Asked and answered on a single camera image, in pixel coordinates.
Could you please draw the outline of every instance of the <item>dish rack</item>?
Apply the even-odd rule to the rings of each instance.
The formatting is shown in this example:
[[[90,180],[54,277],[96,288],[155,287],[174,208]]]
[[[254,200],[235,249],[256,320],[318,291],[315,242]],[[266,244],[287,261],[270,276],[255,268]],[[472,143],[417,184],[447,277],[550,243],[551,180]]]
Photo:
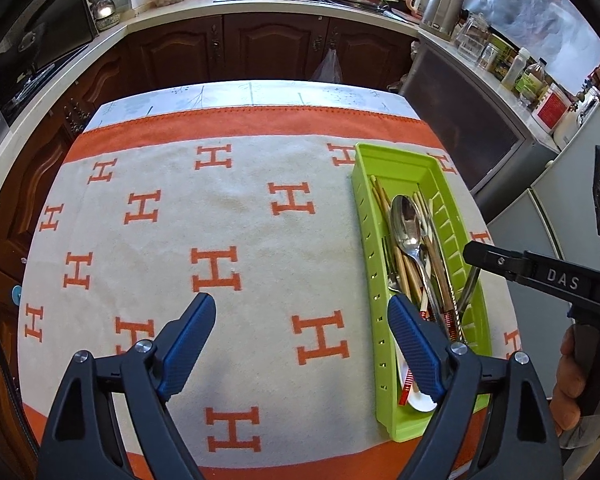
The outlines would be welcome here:
[[[371,175],[380,180],[390,200],[397,194],[412,196],[419,188],[427,202],[432,203],[433,221],[456,298],[460,297],[470,268],[462,258],[462,249],[470,237],[435,158],[374,144],[356,145],[356,163],[351,179],[368,283],[376,419],[384,425],[392,440],[404,442],[422,436],[432,413],[421,413],[409,405],[398,405],[402,384],[398,380],[394,338],[386,320],[387,304],[393,293],[387,288],[386,264],[382,255],[382,239],[389,237],[390,232],[373,197]],[[479,280],[462,321],[469,346],[477,354],[491,356],[491,335]],[[478,396],[474,412],[485,408],[488,402],[488,396]]]

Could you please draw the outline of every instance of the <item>stainless steel kettle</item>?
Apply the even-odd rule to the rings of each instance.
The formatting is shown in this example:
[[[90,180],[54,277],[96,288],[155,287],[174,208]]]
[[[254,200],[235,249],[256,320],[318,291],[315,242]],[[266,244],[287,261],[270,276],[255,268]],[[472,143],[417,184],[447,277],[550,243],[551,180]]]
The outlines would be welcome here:
[[[460,17],[464,0],[429,0],[420,27],[451,41],[451,34]]]

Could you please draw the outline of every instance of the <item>finger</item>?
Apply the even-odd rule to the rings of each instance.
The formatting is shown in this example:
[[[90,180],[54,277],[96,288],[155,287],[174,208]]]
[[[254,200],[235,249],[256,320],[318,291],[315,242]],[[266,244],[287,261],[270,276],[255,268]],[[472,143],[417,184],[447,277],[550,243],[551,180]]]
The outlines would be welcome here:
[[[573,354],[573,349],[575,348],[575,339],[573,337],[573,325],[571,325],[567,332],[564,333],[562,338],[562,344],[560,345],[560,353],[562,355],[571,355]]]
[[[562,393],[571,399],[576,399],[584,390],[584,374],[571,356],[563,355],[560,358],[555,378]]]
[[[549,404],[554,421],[563,430],[572,430],[580,420],[580,409],[575,400],[567,397],[560,388],[554,388],[554,398]]]

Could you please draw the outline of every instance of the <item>white refrigerator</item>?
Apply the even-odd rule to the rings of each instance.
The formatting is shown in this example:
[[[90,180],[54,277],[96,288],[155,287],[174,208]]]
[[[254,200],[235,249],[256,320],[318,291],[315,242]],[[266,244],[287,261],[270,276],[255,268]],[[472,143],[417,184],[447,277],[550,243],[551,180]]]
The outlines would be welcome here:
[[[600,103],[542,175],[489,224],[496,246],[531,251],[600,270],[600,237],[593,205]],[[547,397],[552,396],[560,343],[571,324],[569,304],[507,282],[522,348],[530,355]]]

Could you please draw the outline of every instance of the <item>fork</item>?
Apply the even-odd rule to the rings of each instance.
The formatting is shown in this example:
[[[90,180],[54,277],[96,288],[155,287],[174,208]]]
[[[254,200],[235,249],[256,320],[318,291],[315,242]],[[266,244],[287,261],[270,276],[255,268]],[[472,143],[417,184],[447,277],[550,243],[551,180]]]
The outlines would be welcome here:
[[[395,262],[391,254],[391,242],[388,237],[382,238],[382,253],[386,263],[387,288],[392,292],[402,292],[398,281],[398,272],[395,269]]]

